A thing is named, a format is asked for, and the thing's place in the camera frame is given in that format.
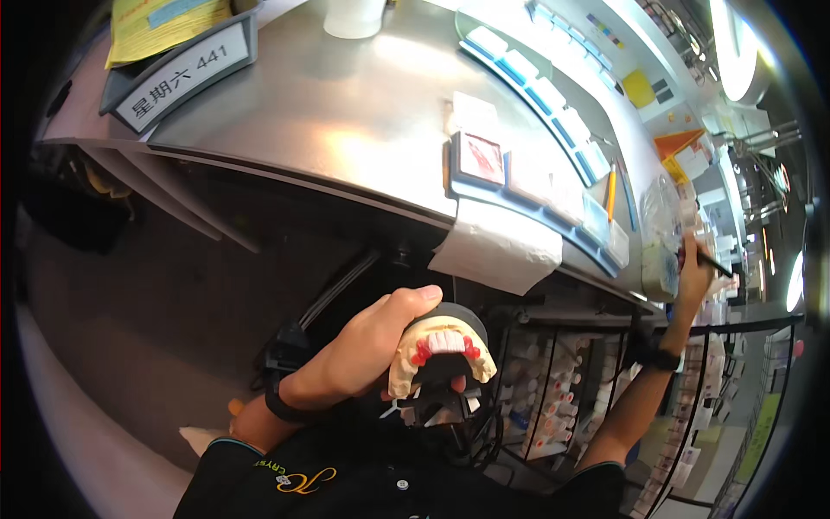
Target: black wristband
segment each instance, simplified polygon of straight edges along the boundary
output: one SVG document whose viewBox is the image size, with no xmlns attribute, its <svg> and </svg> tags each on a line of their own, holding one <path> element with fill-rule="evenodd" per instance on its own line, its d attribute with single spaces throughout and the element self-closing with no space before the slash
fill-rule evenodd
<svg viewBox="0 0 830 519">
<path fill-rule="evenodd" d="M 637 359 L 637 362 L 657 368 L 660 371 L 677 371 L 677 367 L 680 366 L 680 357 L 658 348 L 643 352 L 642 357 Z"/>
<path fill-rule="evenodd" d="M 320 411 L 295 409 L 283 402 L 280 398 L 282 378 L 279 371 L 274 371 L 265 384 L 265 405 L 277 418 L 289 424 L 303 425 L 319 424 L 329 418 L 330 409 Z"/>
</svg>

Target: yellow pencil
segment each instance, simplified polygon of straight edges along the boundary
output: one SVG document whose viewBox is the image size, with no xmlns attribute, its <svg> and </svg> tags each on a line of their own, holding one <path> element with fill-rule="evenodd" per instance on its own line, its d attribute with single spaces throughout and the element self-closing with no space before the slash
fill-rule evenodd
<svg viewBox="0 0 830 519">
<path fill-rule="evenodd" d="M 611 173 L 608 174 L 608 221 L 614 220 L 614 198 L 617 195 L 617 165 L 611 167 Z"/>
</svg>

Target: name tag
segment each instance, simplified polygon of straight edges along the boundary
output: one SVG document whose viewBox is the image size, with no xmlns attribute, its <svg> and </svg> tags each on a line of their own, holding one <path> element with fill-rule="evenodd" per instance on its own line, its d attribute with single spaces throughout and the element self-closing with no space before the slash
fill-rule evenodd
<svg viewBox="0 0 830 519">
<path fill-rule="evenodd" d="M 176 100 L 248 57 L 242 24 L 231 25 L 182 52 L 128 95 L 115 111 L 140 133 Z"/>
</svg>

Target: dental model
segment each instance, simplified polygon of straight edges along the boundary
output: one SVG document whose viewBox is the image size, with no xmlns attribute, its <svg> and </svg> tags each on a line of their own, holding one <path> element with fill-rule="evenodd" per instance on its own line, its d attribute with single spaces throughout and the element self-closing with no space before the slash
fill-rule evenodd
<svg viewBox="0 0 830 519">
<path fill-rule="evenodd" d="M 433 355 L 451 353 L 464 355 L 473 378 L 485 384 L 496 374 L 496 363 L 474 327 L 482 335 L 485 333 L 472 311 L 453 303 L 441 303 L 410 323 L 389 366 L 389 394 L 395 399 L 407 398 L 418 368 Z"/>
</svg>

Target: right hand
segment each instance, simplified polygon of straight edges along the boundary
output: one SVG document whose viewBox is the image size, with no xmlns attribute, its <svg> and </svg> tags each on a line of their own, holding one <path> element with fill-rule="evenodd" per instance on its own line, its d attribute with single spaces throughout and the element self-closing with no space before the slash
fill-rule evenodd
<svg viewBox="0 0 830 519">
<path fill-rule="evenodd" d="M 404 329 L 438 306 L 442 296 L 439 286 L 429 285 L 417 290 L 398 288 L 381 297 L 283 380 L 283 401 L 298 409 L 325 409 L 364 394 L 392 363 Z"/>
<path fill-rule="evenodd" d="M 707 256 L 709 249 L 706 245 L 698 243 L 691 232 L 683 234 L 683 248 L 685 260 L 680 270 L 680 286 L 677 289 L 675 298 L 675 315 L 691 320 L 701 307 L 706 290 L 715 279 L 715 269 L 707 264 L 698 265 L 697 252 L 701 251 Z"/>
</svg>

